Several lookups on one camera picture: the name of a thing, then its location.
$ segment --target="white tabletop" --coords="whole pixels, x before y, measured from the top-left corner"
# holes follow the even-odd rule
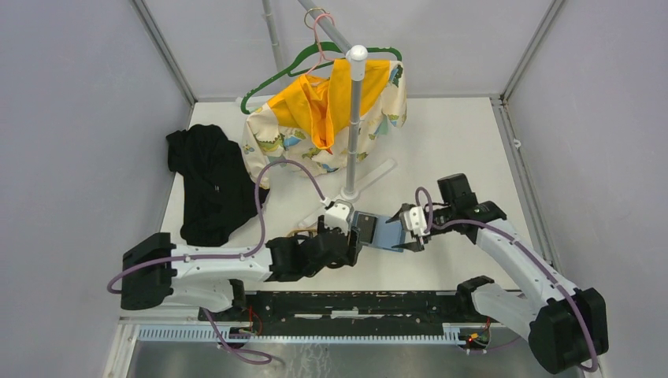
[[[199,102],[193,124],[217,124],[236,142],[241,140],[246,116],[234,102]],[[362,193],[356,210],[392,215],[403,202],[414,202],[415,188],[426,187],[441,200],[436,181],[463,172],[478,200],[494,201],[506,212],[520,235],[529,241],[510,166],[488,98],[412,98],[401,129],[381,136],[377,148],[358,165],[358,175],[387,158],[398,167]],[[271,191],[265,204],[267,238],[285,236],[315,210],[318,198],[310,181],[279,167],[270,172]],[[339,171],[317,178],[325,195],[334,197],[345,180]],[[172,243],[184,215],[183,177],[176,174],[161,230]],[[260,226],[257,217],[232,233],[225,246],[254,246]],[[457,284],[479,275],[493,278],[506,289],[517,286],[486,253],[465,236],[452,232],[433,238],[419,253],[396,253],[363,247],[355,267],[323,269],[313,278],[294,283],[246,282],[248,291],[415,291],[454,290]]]

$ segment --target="printed shirt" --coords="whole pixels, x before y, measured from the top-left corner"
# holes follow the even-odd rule
[[[350,63],[337,59],[332,75],[301,75],[251,113],[243,130],[246,170],[257,182],[268,163],[290,159],[314,175],[346,166],[351,113]],[[406,121],[406,78],[400,61],[368,60],[362,82],[357,159],[363,161],[388,127]],[[299,170],[289,165],[290,170]],[[269,178],[262,177],[269,188]]]

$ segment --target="metal floor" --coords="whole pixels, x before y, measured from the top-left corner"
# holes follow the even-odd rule
[[[499,343],[513,336],[507,330],[494,334]],[[457,377],[541,378],[552,376],[538,365],[522,342],[486,355],[466,356],[448,345],[360,344],[249,344],[280,361],[253,366],[218,350],[212,343],[139,342],[132,356],[129,377]],[[576,369],[557,375],[580,377]]]

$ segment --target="blue object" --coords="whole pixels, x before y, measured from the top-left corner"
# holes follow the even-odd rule
[[[392,248],[393,246],[404,244],[406,241],[406,233],[401,227],[401,222],[392,222],[386,224],[385,221],[390,219],[385,215],[377,215],[371,213],[363,213],[361,211],[354,212],[353,225],[357,225],[357,220],[360,216],[375,217],[376,230],[373,233],[371,243],[362,243],[363,246],[371,246],[382,250],[391,250],[392,252],[403,252],[403,248]]]

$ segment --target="crumpled black garment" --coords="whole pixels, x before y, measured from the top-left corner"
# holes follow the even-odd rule
[[[167,135],[167,165],[184,177],[181,237],[192,246],[221,246],[230,234],[258,215],[254,183],[239,144],[214,124],[196,124]],[[269,190],[260,188],[260,202]]]

